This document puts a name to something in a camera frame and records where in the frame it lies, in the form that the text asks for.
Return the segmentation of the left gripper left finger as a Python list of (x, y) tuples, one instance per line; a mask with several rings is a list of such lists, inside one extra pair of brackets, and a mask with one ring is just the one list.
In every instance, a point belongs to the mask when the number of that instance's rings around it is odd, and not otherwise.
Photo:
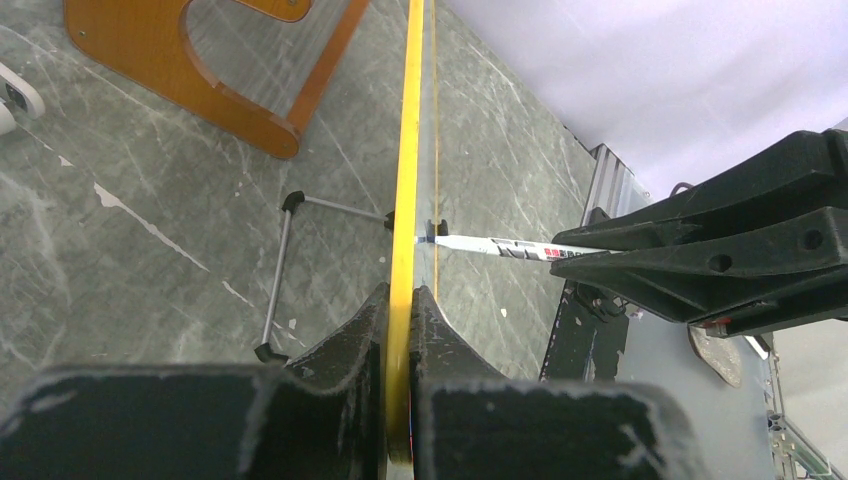
[(5, 479), (378, 479), (388, 287), (290, 362), (86, 365), (27, 386)]

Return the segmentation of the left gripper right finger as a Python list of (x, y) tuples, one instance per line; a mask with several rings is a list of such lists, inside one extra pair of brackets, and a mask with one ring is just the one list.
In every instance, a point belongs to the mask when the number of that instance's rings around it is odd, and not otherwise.
[(692, 425), (646, 384), (511, 379), (412, 301), (411, 445), (418, 479), (705, 479)]

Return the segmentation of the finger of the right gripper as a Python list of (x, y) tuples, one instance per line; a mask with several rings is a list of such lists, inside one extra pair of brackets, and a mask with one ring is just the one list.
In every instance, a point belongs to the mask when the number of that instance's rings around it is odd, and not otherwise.
[(847, 206), (847, 134), (797, 131), (743, 163), (631, 214), (555, 235), (560, 245), (642, 250), (712, 240)]
[(554, 262), (665, 320), (755, 335), (847, 316), (847, 213), (824, 207), (729, 237)]

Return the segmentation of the yellow framed whiteboard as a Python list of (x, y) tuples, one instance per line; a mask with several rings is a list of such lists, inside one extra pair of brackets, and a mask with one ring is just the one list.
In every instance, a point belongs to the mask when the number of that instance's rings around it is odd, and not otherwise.
[(377, 479), (388, 464), (420, 457), (418, 369), (425, 330), (440, 324), (431, 291), (417, 284), (431, 230), (421, 223), (424, 140), (437, 125), (435, 17), (409, 5), (390, 280), (351, 320), (289, 363), (269, 400), (251, 475), (255, 478)]

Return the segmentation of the blue whiteboard marker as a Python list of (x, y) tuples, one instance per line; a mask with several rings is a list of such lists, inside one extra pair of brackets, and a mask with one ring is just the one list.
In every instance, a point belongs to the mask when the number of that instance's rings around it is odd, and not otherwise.
[(465, 235), (420, 236), (415, 238), (415, 243), (432, 244), (452, 250), (539, 262), (555, 262), (582, 255), (617, 253), (617, 250)]

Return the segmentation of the white whiteboard stand piece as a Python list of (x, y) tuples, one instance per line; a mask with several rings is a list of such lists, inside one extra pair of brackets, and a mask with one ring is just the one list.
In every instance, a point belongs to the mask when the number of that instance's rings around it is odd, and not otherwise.
[(36, 89), (7, 67), (1, 64), (1, 135), (12, 132), (16, 122), (11, 107), (17, 107), (31, 119), (44, 115), (46, 106)]

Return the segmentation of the orange wooden shelf rack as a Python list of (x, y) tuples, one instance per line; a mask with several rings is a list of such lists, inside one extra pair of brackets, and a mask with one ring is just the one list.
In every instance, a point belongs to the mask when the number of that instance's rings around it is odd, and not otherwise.
[(66, 1), (97, 63), (277, 158), (292, 158), (365, 1)]

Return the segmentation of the aluminium frame profile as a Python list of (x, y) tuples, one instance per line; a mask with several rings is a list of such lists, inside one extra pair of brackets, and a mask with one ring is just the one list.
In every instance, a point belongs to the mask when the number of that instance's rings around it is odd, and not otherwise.
[(609, 218), (617, 218), (654, 202), (652, 194), (638, 181), (632, 170), (606, 145), (590, 151), (596, 160), (582, 225), (593, 222), (592, 211), (600, 208)]

